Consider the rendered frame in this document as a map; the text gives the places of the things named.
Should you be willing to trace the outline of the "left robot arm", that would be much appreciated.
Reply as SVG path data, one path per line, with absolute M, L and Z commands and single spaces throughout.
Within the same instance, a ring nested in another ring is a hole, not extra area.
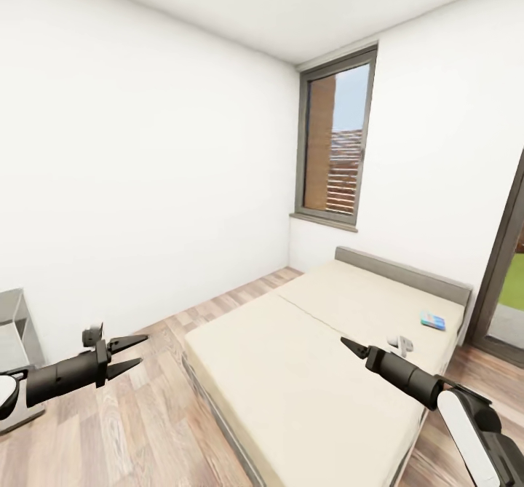
M 69 392 L 95 383 L 96 388 L 105 385 L 129 369 L 139 365 L 142 358 L 108 365 L 112 355 L 129 349 L 148 336 L 123 336 L 111 338 L 106 343 L 102 339 L 103 321 L 87 321 L 82 330 L 82 342 L 78 355 L 57 364 L 37 368 L 35 365 L 13 368 L 0 373 L 0 421 L 7 419 L 16 407 L 20 381 L 26 380 L 26 407 L 32 408 L 45 400 L 59 397 Z

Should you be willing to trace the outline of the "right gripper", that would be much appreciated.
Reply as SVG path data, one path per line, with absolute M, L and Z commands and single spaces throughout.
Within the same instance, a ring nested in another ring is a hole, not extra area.
M 410 363 L 405 358 L 400 357 L 393 352 L 386 352 L 384 349 L 370 345 L 365 347 L 357 342 L 350 341 L 346 337 L 340 337 L 340 341 L 359 359 L 365 360 L 365 367 L 377 374 L 383 379 L 402 390 L 408 396 L 408 385 L 417 365 Z

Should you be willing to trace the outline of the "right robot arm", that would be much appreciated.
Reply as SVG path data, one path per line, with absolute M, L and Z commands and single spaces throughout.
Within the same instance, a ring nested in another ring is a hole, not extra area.
M 413 342 L 396 334 L 390 347 L 365 347 L 346 337 L 340 341 L 365 367 L 421 402 L 437 408 L 450 431 L 475 487 L 524 487 L 524 454 L 513 439 L 501 433 L 501 421 L 487 397 L 463 384 L 421 370 L 406 360 Z M 448 387 L 446 387 L 446 385 Z

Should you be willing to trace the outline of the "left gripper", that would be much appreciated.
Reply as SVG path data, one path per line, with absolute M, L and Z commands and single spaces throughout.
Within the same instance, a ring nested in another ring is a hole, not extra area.
M 111 362 L 112 355 L 146 340 L 148 336 L 145 334 L 111 338 L 108 343 L 102 339 L 96 341 L 95 351 L 58 362 L 56 364 L 56 397 L 92 383 L 95 383 L 96 388 L 100 388 L 105 385 L 106 380 L 110 381 L 139 365 L 142 358 L 113 365 L 108 364 Z

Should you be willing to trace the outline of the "board game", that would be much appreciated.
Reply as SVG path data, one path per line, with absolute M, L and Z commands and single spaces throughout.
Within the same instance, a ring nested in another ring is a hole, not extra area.
M 443 319 L 443 317 L 433 316 L 433 314 L 429 314 L 426 312 L 421 312 L 420 316 L 420 323 L 433 326 L 433 328 L 437 329 L 445 329 L 445 320 Z

